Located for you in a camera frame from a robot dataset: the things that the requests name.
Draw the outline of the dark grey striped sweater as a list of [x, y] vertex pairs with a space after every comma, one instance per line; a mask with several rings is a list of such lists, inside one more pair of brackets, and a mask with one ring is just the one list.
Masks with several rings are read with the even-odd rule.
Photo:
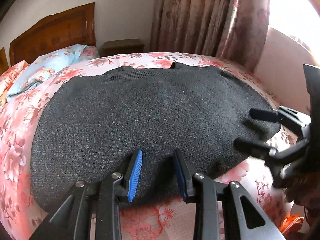
[[73, 77], [45, 106], [31, 148], [31, 187], [49, 211], [79, 180], [101, 181], [134, 150], [143, 153], [135, 204], [178, 194], [172, 158], [180, 149], [217, 178], [245, 159], [236, 138], [271, 139], [279, 124], [250, 118], [271, 105], [251, 86], [214, 66], [120, 67]]

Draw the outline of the dark wooden nightstand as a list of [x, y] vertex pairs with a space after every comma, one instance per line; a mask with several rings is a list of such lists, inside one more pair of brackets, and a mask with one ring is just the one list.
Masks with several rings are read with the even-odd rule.
[[100, 56], [112, 56], [117, 54], [131, 54], [142, 53], [144, 50], [144, 43], [138, 39], [125, 39], [106, 41], [100, 48]]

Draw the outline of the light blue folded blanket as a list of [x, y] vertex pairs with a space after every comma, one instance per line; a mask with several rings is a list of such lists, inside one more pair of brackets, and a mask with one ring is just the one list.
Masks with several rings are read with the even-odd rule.
[[76, 63], [86, 47], [76, 44], [39, 56], [16, 77], [7, 92], [7, 100], [10, 101], [21, 93], [40, 85], [63, 68]]

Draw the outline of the floral pink curtain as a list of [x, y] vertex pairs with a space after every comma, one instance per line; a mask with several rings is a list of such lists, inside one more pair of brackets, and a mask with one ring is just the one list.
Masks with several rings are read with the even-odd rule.
[[150, 49], [215, 56], [253, 72], [269, 16], [270, 0], [155, 0]]

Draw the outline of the pink floral pillow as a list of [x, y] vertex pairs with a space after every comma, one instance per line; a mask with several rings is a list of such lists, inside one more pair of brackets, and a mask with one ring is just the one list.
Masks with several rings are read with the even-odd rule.
[[15, 79], [18, 75], [23, 72], [25, 68], [29, 66], [29, 63], [25, 60], [15, 64], [14, 66], [10, 67], [6, 70], [0, 78], [0, 96], [8, 90], [14, 83]]

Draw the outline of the pink floral bed sheet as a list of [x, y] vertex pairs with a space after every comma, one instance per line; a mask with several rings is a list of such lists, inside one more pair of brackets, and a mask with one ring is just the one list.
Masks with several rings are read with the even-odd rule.
[[[53, 94], [75, 76], [95, 76], [122, 67], [169, 68], [181, 62], [190, 66], [215, 66], [256, 89], [272, 106], [276, 102], [251, 74], [233, 62], [217, 57], [184, 53], [142, 53], [102, 57], [64, 68], [39, 86], [27, 90], [1, 107], [1, 239], [28, 239], [46, 217], [35, 202], [30, 183], [31, 145], [41, 113]], [[218, 178], [237, 180], [256, 199], [280, 231], [298, 231], [304, 218], [291, 214], [292, 204], [271, 186], [263, 162], [248, 158]], [[195, 205], [180, 198], [120, 213], [123, 239], [191, 239]]]

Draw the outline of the wooden headboard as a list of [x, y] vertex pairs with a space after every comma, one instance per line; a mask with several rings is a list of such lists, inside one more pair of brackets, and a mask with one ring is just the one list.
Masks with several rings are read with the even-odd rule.
[[32, 63], [40, 55], [75, 44], [95, 46], [95, 3], [46, 16], [10, 43], [10, 63]]

